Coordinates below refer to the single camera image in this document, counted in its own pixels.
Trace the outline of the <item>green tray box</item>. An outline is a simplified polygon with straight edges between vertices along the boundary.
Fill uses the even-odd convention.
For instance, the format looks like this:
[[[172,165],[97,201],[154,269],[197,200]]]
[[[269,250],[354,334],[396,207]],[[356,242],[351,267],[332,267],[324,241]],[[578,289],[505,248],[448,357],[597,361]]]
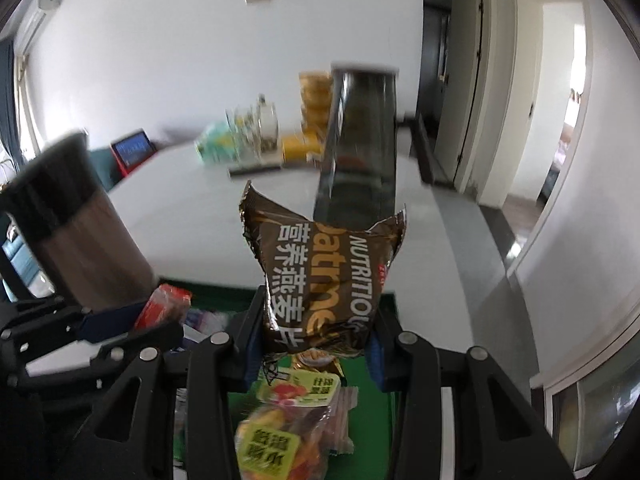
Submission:
[[[256,287],[205,285],[179,280],[166,282],[190,292],[194,309],[228,315],[227,330],[232,334],[240,330],[244,313],[258,292]],[[358,389],[358,404],[348,415],[352,452],[331,451],[326,478],[383,479],[390,459],[393,399],[390,394],[380,391],[371,379],[366,358],[320,356],[314,351],[305,359],[286,356],[280,365],[333,373],[341,377],[344,388]]]

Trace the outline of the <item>black and copper thermos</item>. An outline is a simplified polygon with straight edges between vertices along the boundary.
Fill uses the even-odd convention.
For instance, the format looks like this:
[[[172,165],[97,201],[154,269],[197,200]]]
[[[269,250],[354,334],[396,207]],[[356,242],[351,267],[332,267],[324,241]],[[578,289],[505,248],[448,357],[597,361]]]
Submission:
[[[74,132],[28,162],[1,191],[8,214],[54,290],[93,312],[147,300],[157,278]]]

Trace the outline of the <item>stack of golden tins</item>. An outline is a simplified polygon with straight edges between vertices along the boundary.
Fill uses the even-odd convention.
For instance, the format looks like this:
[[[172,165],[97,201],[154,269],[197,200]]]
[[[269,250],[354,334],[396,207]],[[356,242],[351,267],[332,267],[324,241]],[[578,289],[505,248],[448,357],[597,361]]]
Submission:
[[[332,77],[327,72],[303,72],[298,80],[303,129],[325,138],[332,104]]]

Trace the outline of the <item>brown oatmeal snack bag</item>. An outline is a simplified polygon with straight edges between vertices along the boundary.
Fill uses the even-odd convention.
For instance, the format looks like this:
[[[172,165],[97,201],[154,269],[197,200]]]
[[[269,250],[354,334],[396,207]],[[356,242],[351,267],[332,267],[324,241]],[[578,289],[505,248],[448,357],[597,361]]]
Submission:
[[[265,278],[264,319],[273,351],[363,352],[406,235],[407,211],[349,230],[309,220],[247,183],[239,213]]]

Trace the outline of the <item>blue curtain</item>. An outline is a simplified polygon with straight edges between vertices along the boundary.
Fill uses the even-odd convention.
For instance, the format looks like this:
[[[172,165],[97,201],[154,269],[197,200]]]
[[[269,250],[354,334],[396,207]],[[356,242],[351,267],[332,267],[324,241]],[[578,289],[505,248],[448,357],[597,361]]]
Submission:
[[[11,38],[0,42],[0,130],[1,143],[20,170],[26,159],[21,150],[14,99],[14,49]]]

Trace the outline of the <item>red snack bar packet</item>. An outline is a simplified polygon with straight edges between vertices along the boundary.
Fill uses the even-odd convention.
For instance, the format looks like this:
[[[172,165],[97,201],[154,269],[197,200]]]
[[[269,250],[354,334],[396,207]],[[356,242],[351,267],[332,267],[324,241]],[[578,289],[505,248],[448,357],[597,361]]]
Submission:
[[[171,285],[160,284],[134,323],[134,330],[146,330],[165,322],[182,322],[191,307],[192,292]]]

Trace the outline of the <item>dark glass pitcher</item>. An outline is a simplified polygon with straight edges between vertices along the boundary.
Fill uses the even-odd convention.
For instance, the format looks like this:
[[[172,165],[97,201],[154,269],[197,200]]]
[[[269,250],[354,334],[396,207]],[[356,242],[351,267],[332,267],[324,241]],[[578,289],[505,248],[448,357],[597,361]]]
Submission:
[[[343,63],[331,76],[314,221],[366,230],[395,213],[397,70]]]

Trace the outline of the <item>green patterned tissue pack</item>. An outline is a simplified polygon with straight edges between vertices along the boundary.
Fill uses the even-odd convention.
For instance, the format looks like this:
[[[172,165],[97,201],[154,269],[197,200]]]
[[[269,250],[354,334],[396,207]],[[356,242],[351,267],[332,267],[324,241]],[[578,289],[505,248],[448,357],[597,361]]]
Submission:
[[[226,122],[215,122],[205,128],[194,142],[198,156],[206,164],[237,162],[240,144]]]

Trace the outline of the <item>teal sofa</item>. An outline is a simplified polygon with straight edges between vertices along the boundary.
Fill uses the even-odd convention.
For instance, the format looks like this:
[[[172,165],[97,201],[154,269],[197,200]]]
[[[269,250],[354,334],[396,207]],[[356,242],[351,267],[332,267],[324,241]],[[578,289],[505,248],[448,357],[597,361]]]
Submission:
[[[112,150],[110,148],[90,150],[89,157],[102,186],[106,192],[110,192],[124,178]]]

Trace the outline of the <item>black flat remote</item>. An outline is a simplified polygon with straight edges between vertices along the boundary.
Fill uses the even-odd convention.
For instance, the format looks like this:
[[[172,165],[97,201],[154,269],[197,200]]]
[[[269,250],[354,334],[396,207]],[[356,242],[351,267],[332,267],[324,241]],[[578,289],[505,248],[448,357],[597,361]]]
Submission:
[[[230,168],[228,170],[228,174],[230,178],[240,178],[254,176],[255,174],[266,174],[267,172],[280,171],[281,169],[281,164],[241,166]]]

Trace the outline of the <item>yellow box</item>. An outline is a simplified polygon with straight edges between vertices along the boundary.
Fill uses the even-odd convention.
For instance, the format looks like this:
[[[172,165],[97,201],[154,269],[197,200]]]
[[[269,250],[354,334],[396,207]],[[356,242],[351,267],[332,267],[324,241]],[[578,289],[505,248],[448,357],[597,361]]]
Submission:
[[[322,157],[324,150],[322,140],[316,134],[306,132],[284,136],[280,147],[285,162],[304,162],[311,157]]]

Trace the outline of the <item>colourful candy bag green label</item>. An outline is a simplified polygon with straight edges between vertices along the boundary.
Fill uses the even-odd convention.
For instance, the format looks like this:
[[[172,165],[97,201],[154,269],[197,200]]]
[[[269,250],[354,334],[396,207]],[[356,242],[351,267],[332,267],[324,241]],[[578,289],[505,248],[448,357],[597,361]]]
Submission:
[[[262,378],[256,398],[235,433],[243,479],[322,479],[331,455],[355,451],[349,414],[359,390],[337,374],[281,367],[273,380]]]

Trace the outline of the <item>red tablet device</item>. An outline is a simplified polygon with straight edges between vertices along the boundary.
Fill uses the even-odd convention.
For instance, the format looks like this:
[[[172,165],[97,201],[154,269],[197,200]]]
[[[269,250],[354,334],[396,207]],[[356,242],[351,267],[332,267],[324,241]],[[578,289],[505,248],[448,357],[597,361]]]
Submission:
[[[138,129],[128,136],[110,145],[120,173],[127,177],[149,158],[157,153],[155,144],[143,129]]]

